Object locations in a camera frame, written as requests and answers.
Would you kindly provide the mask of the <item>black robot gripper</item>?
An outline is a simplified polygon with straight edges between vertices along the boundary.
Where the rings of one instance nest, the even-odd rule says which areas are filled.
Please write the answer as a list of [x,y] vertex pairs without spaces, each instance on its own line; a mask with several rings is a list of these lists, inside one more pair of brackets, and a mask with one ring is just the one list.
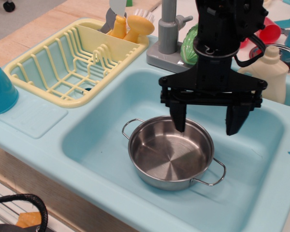
[[247,119],[250,106],[261,105],[266,81],[231,69],[238,49],[197,48],[196,64],[180,73],[159,79],[160,100],[170,108],[177,131],[184,132],[187,104],[229,105],[226,113],[226,134],[237,134]]

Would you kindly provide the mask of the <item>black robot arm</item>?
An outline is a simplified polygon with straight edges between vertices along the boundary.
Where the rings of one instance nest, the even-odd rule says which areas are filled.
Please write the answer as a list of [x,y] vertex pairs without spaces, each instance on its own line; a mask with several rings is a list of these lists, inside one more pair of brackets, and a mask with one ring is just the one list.
[[160,99],[170,109],[175,128],[183,132],[187,105],[225,106],[226,133],[236,134],[249,113],[259,108],[267,82],[232,70],[240,43],[250,39],[262,52],[256,32],[265,27],[261,0],[198,0],[198,33],[193,48],[196,64],[159,79]]

